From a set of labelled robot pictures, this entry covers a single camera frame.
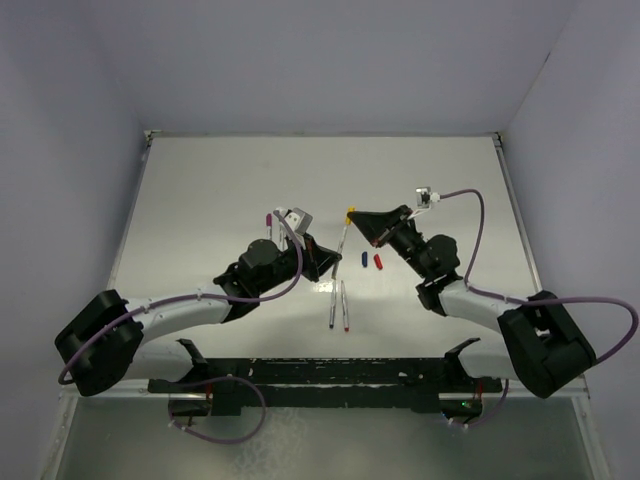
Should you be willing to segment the yellow pen cap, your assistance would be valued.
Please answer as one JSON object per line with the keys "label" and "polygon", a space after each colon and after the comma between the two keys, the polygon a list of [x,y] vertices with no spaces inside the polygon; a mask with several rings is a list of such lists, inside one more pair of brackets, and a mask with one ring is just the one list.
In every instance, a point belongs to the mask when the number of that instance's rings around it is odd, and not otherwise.
{"label": "yellow pen cap", "polygon": [[351,214],[352,214],[353,212],[355,212],[355,211],[356,211],[355,206],[350,206],[350,207],[348,207],[348,209],[347,209],[347,213],[346,213],[346,217],[345,217],[345,224],[346,224],[346,225],[350,225],[350,224],[352,223],[352,220],[351,220]]}

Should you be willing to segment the silver pen purple tip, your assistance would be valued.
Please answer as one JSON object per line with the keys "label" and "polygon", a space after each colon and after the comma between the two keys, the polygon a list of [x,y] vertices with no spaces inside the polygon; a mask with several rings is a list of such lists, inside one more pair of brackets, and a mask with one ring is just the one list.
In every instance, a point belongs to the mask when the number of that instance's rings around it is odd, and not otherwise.
{"label": "silver pen purple tip", "polygon": [[272,240],[273,239],[273,217],[271,213],[268,213],[266,215],[265,225],[266,225],[267,239]]}

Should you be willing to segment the silver pen yellow tip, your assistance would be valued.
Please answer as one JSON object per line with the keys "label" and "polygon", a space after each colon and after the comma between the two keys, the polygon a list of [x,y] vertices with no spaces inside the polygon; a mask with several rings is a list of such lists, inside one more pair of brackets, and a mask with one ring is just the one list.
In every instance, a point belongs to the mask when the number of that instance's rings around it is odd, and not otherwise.
{"label": "silver pen yellow tip", "polygon": [[[350,225],[350,220],[345,220],[345,225],[342,229],[342,233],[339,239],[339,243],[336,249],[336,252],[342,257],[342,253],[343,253],[343,249],[344,249],[344,244],[346,242],[346,237],[347,237],[347,233],[348,233],[348,229],[349,229],[349,225]],[[332,280],[336,280],[337,278],[337,273],[338,273],[338,269],[339,269],[339,264],[340,264],[341,259],[337,260],[336,263],[333,265],[332,267],[332,271],[331,271],[331,279]]]}

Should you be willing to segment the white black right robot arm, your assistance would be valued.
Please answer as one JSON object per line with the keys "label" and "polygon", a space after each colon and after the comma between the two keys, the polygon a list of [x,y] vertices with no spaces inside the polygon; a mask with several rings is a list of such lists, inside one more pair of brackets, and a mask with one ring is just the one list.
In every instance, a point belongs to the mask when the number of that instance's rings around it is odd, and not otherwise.
{"label": "white black right robot arm", "polygon": [[423,307],[442,317],[470,321],[499,333],[504,345],[485,348],[477,340],[445,366],[446,383],[467,391],[480,377],[516,379],[539,398],[548,398],[596,365],[596,354],[565,307],[548,305],[555,296],[536,294],[530,305],[475,293],[456,269],[456,241],[438,234],[425,239],[412,210],[354,211],[351,223],[374,248],[390,246],[420,276],[416,286]]}

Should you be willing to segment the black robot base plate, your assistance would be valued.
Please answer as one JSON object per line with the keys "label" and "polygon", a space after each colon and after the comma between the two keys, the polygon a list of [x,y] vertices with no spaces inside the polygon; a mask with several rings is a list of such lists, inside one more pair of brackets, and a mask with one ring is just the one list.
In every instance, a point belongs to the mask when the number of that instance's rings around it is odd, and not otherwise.
{"label": "black robot base plate", "polygon": [[408,409],[437,413],[469,400],[481,411],[479,393],[499,393],[500,380],[473,379],[445,358],[255,358],[198,360],[183,379],[153,379],[153,394],[167,394],[180,416],[238,416],[245,408]]}

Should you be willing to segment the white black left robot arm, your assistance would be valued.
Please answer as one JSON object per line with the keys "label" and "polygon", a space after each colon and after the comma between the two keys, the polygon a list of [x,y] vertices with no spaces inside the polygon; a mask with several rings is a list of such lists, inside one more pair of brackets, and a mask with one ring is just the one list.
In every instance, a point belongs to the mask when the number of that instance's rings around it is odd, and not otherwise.
{"label": "white black left robot arm", "polygon": [[206,378],[204,365],[187,347],[156,346],[156,340],[242,318],[286,295],[302,278],[318,281],[342,258],[309,234],[286,243],[279,249],[271,240],[251,242],[221,275],[189,293],[127,300],[114,289],[100,292],[54,340],[64,362],[59,384],[73,384],[83,396],[133,378],[168,380],[184,392],[198,390]]}

